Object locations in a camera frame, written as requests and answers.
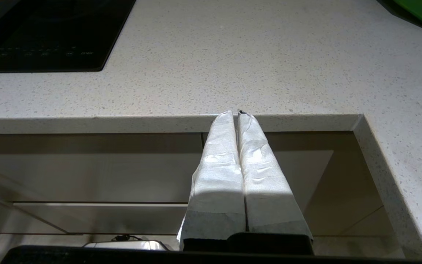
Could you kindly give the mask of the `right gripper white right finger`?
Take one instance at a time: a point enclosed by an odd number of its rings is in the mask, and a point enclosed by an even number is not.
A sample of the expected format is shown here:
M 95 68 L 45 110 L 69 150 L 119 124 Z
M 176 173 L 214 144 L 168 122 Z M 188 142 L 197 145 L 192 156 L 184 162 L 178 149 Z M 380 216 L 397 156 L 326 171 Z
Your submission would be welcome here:
M 293 191 L 253 115 L 239 112 L 237 137 L 249 231 L 311 237 Z

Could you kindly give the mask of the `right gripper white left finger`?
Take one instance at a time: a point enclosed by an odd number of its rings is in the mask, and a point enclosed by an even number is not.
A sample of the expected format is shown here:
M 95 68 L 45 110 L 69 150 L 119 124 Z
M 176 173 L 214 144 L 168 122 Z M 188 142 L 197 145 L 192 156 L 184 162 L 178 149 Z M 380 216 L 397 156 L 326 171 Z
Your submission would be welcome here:
M 177 239 L 227 239 L 245 230 L 243 174 L 229 110 L 211 124 Z

